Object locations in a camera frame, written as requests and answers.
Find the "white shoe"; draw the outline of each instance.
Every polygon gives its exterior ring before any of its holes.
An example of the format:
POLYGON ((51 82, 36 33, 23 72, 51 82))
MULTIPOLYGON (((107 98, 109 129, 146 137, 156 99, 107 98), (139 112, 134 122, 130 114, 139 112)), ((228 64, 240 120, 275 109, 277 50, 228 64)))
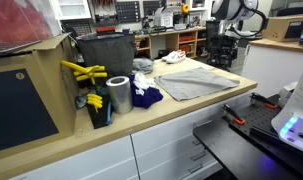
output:
POLYGON ((167 63, 169 63, 169 64, 177 63, 177 62, 185 60, 185 58, 186 58, 185 52, 179 51, 175 54, 175 56, 173 58, 167 59, 167 63))
POLYGON ((162 61, 167 61, 168 59, 172 59, 179 51, 180 50, 170 52, 168 55, 162 57, 162 61))

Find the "silver tape roll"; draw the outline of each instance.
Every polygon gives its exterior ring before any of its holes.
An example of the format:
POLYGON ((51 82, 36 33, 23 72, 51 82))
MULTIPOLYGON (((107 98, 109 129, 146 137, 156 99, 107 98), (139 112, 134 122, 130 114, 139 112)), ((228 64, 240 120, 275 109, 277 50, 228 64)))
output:
POLYGON ((132 110, 132 98, 129 78, 118 76, 107 81, 107 86, 111 98, 114 112, 125 114, 132 110))

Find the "navy blue fabric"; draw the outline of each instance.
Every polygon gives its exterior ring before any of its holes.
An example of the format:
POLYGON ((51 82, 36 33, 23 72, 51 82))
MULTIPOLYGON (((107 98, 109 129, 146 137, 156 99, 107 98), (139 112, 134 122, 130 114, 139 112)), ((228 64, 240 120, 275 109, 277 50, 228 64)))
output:
POLYGON ((133 83, 135 75, 129 75, 130 86, 131 86, 131 95, 132 95, 132 103, 134 107, 141 107, 148 109, 152 104, 161 101, 163 99, 162 94, 156 88, 149 87, 144 90, 144 95, 136 94, 136 90, 139 88, 133 83))

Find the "red fabric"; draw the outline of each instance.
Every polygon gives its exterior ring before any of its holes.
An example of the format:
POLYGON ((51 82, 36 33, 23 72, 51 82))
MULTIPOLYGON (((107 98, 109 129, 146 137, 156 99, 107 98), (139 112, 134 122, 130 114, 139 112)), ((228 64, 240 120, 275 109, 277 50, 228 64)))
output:
POLYGON ((52 37, 42 14, 29 0, 26 8, 14 0, 0 1, 0 42, 36 41, 52 37))

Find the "white cabinet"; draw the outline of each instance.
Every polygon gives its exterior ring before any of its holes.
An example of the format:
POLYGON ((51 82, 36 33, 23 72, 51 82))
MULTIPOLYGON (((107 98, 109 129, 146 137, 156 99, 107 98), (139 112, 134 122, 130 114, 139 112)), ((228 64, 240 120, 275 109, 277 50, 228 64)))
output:
POLYGON ((51 0, 59 20, 90 18, 87 0, 51 0))
POLYGON ((195 124, 222 112, 222 105, 244 107, 249 93, 230 98, 131 135, 141 180, 206 178, 222 166, 192 134, 195 124))
POLYGON ((136 179, 138 171, 129 136, 57 161, 12 180, 136 179))

